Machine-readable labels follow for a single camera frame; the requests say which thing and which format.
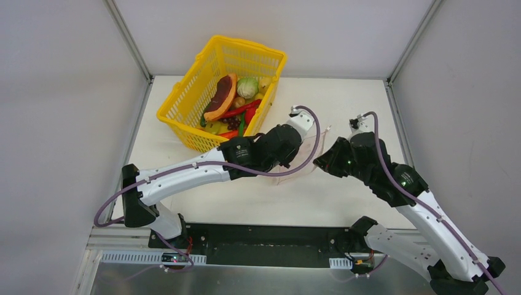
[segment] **yellow plastic basket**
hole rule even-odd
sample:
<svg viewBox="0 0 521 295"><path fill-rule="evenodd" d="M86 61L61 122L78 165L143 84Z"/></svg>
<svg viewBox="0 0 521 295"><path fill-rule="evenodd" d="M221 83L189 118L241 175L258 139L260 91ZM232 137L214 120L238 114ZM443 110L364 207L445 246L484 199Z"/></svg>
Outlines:
<svg viewBox="0 0 521 295"><path fill-rule="evenodd" d="M286 54L262 44L224 36L213 36L195 57L195 63L157 111L157 118L168 124L181 142L206 152L228 139L200 130L204 108L216 92L217 81L228 73L239 77L272 77L245 136L256 134L275 99L278 79Z"/></svg>

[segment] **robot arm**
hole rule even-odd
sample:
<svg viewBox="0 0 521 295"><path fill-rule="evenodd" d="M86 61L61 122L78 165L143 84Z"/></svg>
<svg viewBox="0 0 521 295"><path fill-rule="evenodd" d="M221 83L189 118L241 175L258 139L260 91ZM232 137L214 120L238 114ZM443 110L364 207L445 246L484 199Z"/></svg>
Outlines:
<svg viewBox="0 0 521 295"><path fill-rule="evenodd" d="M456 291L460 292L458 294L484 294L483 287L488 289L484 272L451 231L441 223L440 219L425 207L406 197L390 182L378 158L375 135L369 131L363 122L364 119L358 116L357 119L350 120L352 134L348 139L338 138L333 147L313 163L331 175L354 176L363 181L378 198L403 214L429 242L433 251L424 250L412 241L393 235L391 230L366 217L353 225L356 229L355 233L364 237L369 248L392 255L429 280L438 294L448 294L446 287L449 287L450 294L456 294L454 293ZM504 269L503 262L498 258L487 257L472 245L443 212L421 176L410 166L391 162L385 143L379 140L378 144L382 150L383 161L394 180L408 193L434 208L472 248L478 260L493 274L493 277L497 277ZM468 289L476 292L465 293Z"/></svg>
<svg viewBox="0 0 521 295"><path fill-rule="evenodd" d="M296 107L289 116L285 124L277 125L266 134L232 138L181 163L149 170L138 170L133 164L124 166L122 188L144 181L122 195L125 226L149 226L165 239L175 238L184 230L183 217L172 213L161 200L204 184L257 176L220 163L234 163L263 172L277 165L289 167L315 122L307 111Z"/></svg>

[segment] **gray wall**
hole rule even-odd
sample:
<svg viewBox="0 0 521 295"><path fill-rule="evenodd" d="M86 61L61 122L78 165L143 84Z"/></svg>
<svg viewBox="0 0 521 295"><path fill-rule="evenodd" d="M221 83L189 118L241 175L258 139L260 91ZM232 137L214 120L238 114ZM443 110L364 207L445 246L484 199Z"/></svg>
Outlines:
<svg viewBox="0 0 521 295"><path fill-rule="evenodd" d="M510 294L521 274L520 15L519 0L446 1L394 85L418 171L507 264Z"/></svg>
<svg viewBox="0 0 521 295"><path fill-rule="evenodd" d="M68 294L146 82L102 1L0 3L0 294Z"/></svg>
<svg viewBox="0 0 521 295"><path fill-rule="evenodd" d="M288 54L285 76L388 77L432 0L116 0L152 74L184 75L214 34Z"/></svg>

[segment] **white table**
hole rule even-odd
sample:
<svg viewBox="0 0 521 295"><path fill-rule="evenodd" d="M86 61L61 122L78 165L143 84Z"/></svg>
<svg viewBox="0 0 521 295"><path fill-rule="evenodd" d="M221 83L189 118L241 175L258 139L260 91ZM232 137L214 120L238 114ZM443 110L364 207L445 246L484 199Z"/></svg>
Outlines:
<svg viewBox="0 0 521 295"><path fill-rule="evenodd" d="M130 156L140 169L162 167L191 159L199 153L184 147L155 113L181 76L157 76ZM403 155L383 81L282 78L273 106L261 131L288 119L294 104L312 108L323 128L331 125L324 150L338 136L350 134L348 120L375 111L380 137L395 162ZM287 226L350 226L363 215L388 228L413 229L395 209L376 198L362 182L336 178L316 169L313 173L279 186L263 176L196 187L162 201L187 222L262 224ZM121 198L113 217L123 212Z"/></svg>

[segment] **red chili pepper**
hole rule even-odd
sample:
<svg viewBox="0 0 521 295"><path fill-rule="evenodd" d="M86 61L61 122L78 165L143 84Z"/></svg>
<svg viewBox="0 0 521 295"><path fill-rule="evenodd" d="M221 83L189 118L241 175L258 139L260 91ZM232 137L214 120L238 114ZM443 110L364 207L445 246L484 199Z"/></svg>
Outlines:
<svg viewBox="0 0 521 295"><path fill-rule="evenodd" d="M239 130L234 130L234 131L230 131L230 132L226 132L226 133L223 133L223 134L219 134L219 136L222 136L224 138L228 138L229 140L231 140L232 138L236 137L239 135Z"/></svg>
<svg viewBox="0 0 521 295"><path fill-rule="evenodd" d="M257 111L257 108L249 108L246 110L245 113L245 122L247 125L251 122L251 119L253 119L253 116L255 116L255 112Z"/></svg>
<svg viewBox="0 0 521 295"><path fill-rule="evenodd" d="M222 115L222 117L220 117L219 119L225 119L225 118L229 118L229 117L233 117L233 116L237 116L237 115L240 115L242 114L245 110L247 109L251 109L255 106L258 106L259 104L261 104L262 100L254 100L248 104L245 104L244 106L238 108L238 109L233 109L231 111L227 111L224 115Z"/></svg>

